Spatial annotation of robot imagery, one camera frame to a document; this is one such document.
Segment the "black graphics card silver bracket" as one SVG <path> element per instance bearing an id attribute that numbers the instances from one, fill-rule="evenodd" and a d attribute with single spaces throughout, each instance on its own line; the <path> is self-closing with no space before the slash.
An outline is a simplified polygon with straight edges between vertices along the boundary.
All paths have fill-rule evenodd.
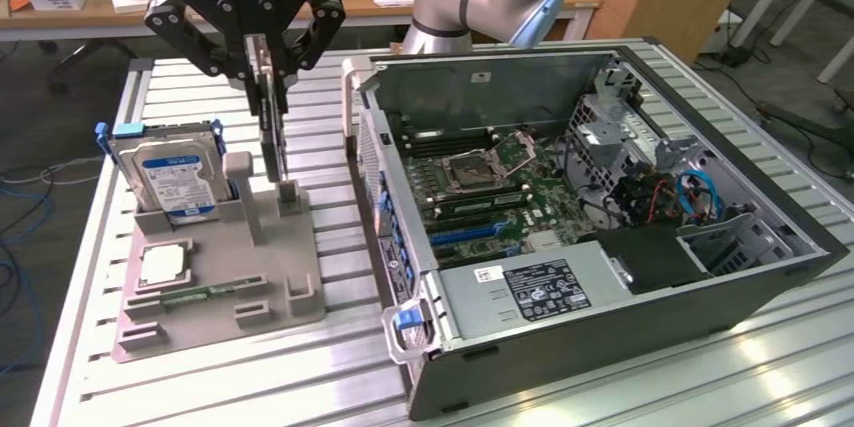
<path id="1" fill-rule="evenodd" d="M 285 77 L 273 66 L 273 51 L 264 34 L 244 36 L 248 74 L 245 92 L 252 115 L 258 120 L 258 139 L 266 178 L 280 183 L 286 177 L 282 114 L 286 112 Z"/>

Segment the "black office chair base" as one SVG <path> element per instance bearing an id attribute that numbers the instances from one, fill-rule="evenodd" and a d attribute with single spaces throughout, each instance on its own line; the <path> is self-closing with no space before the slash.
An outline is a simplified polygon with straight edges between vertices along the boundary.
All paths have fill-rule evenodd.
<path id="1" fill-rule="evenodd" d="M 67 84 L 62 81 L 63 74 L 94 53 L 106 48 L 117 51 L 128 60 L 137 59 L 133 50 L 116 38 L 86 40 L 46 74 L 46 91 L 51 95 L 65 95 L 67 93 Z"/>

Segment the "hard disk in blue caddy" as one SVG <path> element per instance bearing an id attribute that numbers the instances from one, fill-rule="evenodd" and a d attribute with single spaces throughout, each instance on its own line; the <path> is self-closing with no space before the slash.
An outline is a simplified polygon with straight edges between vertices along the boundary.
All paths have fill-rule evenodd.
<path id="1" fill-rule="evenodd" d="M 234 198 L 222 172 L 218 120 L 174 125 L 100 122 L 94 138 L 142 212 L 162 212 L 173 225 L 196 223 L 210 219 L 218 204 Z"/>

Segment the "CPU socket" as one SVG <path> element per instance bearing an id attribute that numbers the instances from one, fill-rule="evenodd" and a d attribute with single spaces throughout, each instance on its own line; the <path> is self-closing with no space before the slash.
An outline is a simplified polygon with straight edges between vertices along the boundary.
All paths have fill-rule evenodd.
<path id="1" fill-rule="evenodd" d="M 448 182 L 446 190 L 452 193 L 473 192 L 507 185 L 480 151 L 442 158 L 441 168 Z"/>

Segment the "installed dark RAM stick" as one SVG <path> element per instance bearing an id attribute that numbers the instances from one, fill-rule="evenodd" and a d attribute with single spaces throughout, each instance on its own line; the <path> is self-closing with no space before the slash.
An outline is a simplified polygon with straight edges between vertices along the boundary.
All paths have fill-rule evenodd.
<path id="1" fill-rule="evenodd" d="M 477 213 L 504 211 L 525 207 L 532 200 L 528 192 L 512 192 L 437 202 L 433 207 L 436 218 L 450 218 Z"/>

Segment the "silver perforated drive cage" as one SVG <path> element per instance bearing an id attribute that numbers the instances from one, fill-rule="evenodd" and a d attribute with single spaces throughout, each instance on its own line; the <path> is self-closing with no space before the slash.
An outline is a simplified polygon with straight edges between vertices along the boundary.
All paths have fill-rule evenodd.
<path id="1" fill-rule="evenodd" d="M 568 121 L 565 169 L 573 186 L 592 184 L 609 193 L 639 164 L 656 165 L 663 137 L 621 102 L 600 105 L 595 94 L 580 97 Z"/>

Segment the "grey plastic parts rack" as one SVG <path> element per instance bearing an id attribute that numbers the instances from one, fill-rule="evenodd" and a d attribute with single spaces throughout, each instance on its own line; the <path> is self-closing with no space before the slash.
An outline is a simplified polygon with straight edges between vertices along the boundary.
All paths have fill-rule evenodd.
<path id="1" fill-rule="evenodd" d="M 280 197 L 281 188 L 254 192 L 252 157 L 228 153 L 225 179 L 237 196 L 214 216 L 173 225 L 162 212 L 136 211 L 110 357 L 118 363 L 292 328 L 320 321 L 325 297 L 308 193 Z M 152 247 L 184 248 L 184 269 L 169 282 L 140 280 L 142 255 Z M 178 306 L 158 297 L 172 291 L 233 284 L 234 295 Z"/>

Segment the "silver CPU chip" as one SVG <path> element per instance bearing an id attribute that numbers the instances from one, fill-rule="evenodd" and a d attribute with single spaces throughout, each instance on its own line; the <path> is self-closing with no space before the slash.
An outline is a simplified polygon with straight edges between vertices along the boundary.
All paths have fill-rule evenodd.
<path id="1" fill-rule="evenodd" d="M 172 281 L 182 272 L 184 256 L 178 245 L 152 247 L 142 255 L 140 280 L 146 285 Z"/>

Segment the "blue expansion slot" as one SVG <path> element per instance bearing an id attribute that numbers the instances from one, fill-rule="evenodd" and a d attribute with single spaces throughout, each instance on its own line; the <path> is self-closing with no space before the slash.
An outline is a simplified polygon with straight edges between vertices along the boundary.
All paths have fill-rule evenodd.
<path id="1" fill-rule="evenodd" d="M 429 236 L 429 244 L 432 246 L 441 246 L 469 240 L 489 238 L 501 232 L 505 225 L 505 222 L 494 222 L 484 226 L 465 228 L 458 231 L 436 233 Z"/>

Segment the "green motherboard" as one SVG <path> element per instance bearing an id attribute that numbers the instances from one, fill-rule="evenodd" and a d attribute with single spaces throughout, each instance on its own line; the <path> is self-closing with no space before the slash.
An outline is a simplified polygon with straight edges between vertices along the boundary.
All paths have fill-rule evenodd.
<path id="1" fill-rule="evenodd" d="M 535 159 L 507 178 L 504 187 L 452 193 L 441 168 L 441 159 L 449 156 L 484 153 L 515 131 L 525 132 L 535 142 Z M 430 246 L 437 266 L 449 269 L 533 253 L 576 243 L 596 230 L 579 202 L 575 190 L 565 182 L 563 170 L 556 167 L 549 147 L 541 145 L 529 129 L 499 132 L 490 128 L 432 137 L 405 136 L 400 148 L 401 163 L 428 241 L 436 233 L 505 222 L 501 232 L 489 238 L 441 246 Z M 528 192 L 532 200 L 525 207 L 477 213 L 460 217 L 436 218 L 437 202 L 484 195 Z"/>

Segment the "green RAM stick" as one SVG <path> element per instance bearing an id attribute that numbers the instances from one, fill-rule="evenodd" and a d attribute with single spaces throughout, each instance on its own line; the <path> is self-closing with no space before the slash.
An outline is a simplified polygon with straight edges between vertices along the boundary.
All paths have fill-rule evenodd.
<path id="1" fill-rule="evenodd" d="M 185 305 L 234 295 L 237 292 L 237 288 L 238 285 L 233 284 L 189 288 L 162 294 L 158 297 L 158 301 L 164 306 Z"/>

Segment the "grey power supply unit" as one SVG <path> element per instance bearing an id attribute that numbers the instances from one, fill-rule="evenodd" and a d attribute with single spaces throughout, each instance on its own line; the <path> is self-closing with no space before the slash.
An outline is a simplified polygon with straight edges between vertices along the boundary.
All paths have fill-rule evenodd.
<path id="1" fill-rule="evenodd" d="M 599 313 L 632 299 L 632 274 L 585 242 L 438 272 L 457 336 L 500 338 Z"/>

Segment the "black floor stand base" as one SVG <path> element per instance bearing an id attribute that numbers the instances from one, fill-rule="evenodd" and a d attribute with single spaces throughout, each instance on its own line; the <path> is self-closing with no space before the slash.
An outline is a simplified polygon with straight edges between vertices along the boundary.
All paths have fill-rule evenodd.
<path id="1" fill-rule="evenodd" d="M 828 127 L 763 101 L 755 104 L 755 109 L 764 117 L 781 121 L 791 127 L 801 129 L 804 132 L 854 151 L 854 123 L 847 124 L 844 127 Z"/>

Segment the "open black PC case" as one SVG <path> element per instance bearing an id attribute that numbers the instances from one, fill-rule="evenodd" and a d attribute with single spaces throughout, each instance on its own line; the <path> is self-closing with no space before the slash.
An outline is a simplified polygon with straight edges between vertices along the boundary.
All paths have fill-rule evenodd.
<path id="1" fill-rule="evenodd" d="M 609 193 L 573 186 L 568 121 L 581 96 L 624 102 L 661 135 L 656 165 L 639 164 Z M 504 396 L 687 341 L 729 332 L 775 297 L 848 255 L 796 199 L 816 185 L 787 165 L 756 126 L 660 46 L 577 42 L 528 51 L 361 54 L 344 62 L 346 153 L 380 325 L 412 420 L 448 419 Z M 704 226 L 752 212 L 796 256 L 641 294 L 575 320 L 464 341 L 440 300 L 437 266 L 401 163 L 402 138 L 529 129 L 596 230 Z M 783 185 L 795 177 L 795 187 Z M 422 326 L 398 332 L 392 315 L 416 309 Z"/>

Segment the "silver disk bay bracket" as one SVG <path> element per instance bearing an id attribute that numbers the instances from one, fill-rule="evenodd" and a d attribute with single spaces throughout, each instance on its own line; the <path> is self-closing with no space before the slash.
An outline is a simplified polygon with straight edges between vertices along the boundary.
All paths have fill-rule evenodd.
<path id="1" fill-rule="evenodd" d="M 676 236 L 713 276 L 796 256 L 780 235 L 752 212 L 704 226 L 684 225 L 676 229 Z"/>

